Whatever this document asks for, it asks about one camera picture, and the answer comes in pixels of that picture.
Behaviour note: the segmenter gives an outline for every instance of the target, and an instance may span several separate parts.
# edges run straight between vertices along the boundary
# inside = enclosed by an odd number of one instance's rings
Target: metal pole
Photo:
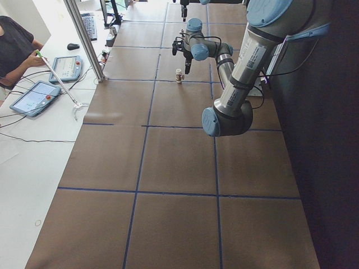
[[[73,24],[75,24],[77,34],[79,35],[81,43],[85,48],[86,55],[96,74],[97,80],[99,82],[102,82],[105,79],[105,75],[102,72],[101,66],[98,62],[91,40],[86,32],[84,23],[82,22],[81,14],[79,9],[77,8],[75,0],[64,0],[64,3],[66,5],[68,13],[72,18]]]

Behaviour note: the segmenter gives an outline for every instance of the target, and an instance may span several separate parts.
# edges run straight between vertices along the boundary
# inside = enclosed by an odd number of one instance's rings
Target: light blue device
[[[327,34],[332,0],[251,0],[240,55],[234,65],[229,53],[216,53],[218,75],[224,91],[202,114],[202,126],[210,136],[234,136],[246,132],[253,120],[246,97],[271,56],[286,41],[320,38]],[[181,48],[187,59],[202,61],[213,50],[198,31],[188,27]]]
[[[10,105],[10,108],[29,117],[36,117],[57,98],[60,92],[60,87],[38,81]]]
[[[52,65],[52,69],[54,69],[55,73],[60,77],[62,82],[74,82],[81,75],[81,57],[78,55],[56,57]],[[53,84],[59,83],[52,73],[50,75],[49,82]]]

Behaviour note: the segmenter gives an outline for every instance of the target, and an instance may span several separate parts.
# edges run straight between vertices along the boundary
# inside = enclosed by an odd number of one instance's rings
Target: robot
[[[222,43],[219,38],[218,42],[207,40],[198,18],[188,21],[186,31],[182,31],[181,37],[173,42],[173,55],[177,51],[183,53],[186,74],[190,71],[192,59],[214,58],[224,88],[213,106],[203,111],[202,126],[208,135],[235,136],[251,127],[253,112],[246,97],[270,59],[272,50],[284,40],[318,39],[326,35],[332,5],[330,0],[250,0],[248,23],[236,64],[231,58],[233,48],[229,44]],[[183,21],[185,15],[182,5]]]

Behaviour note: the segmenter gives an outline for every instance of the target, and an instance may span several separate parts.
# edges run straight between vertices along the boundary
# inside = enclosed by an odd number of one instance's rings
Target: person
[[[7,16],[0,16],[0,86],[12,89],[29,67],[43,66],[36,50],[43,45]]]

